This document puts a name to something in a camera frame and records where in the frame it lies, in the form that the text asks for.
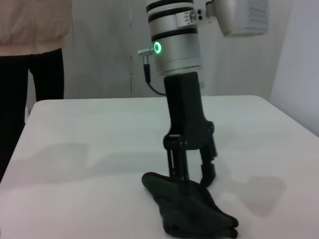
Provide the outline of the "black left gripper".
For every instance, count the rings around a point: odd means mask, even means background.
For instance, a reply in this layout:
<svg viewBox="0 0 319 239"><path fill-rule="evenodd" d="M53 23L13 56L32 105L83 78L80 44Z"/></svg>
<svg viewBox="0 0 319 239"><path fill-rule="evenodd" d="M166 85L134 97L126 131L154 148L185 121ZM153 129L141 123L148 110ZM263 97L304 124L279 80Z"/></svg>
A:
<svg viewBox="0 0 319 239"><path fill-rule="evenodd" d="M209 187L216 177L217 150L212 135L213 123L204 115L198 74L167 76L164 86L170 115L170 129L163 139L169 177L173 181L189 181L186 151L200 149L200 185Z"/></svg>

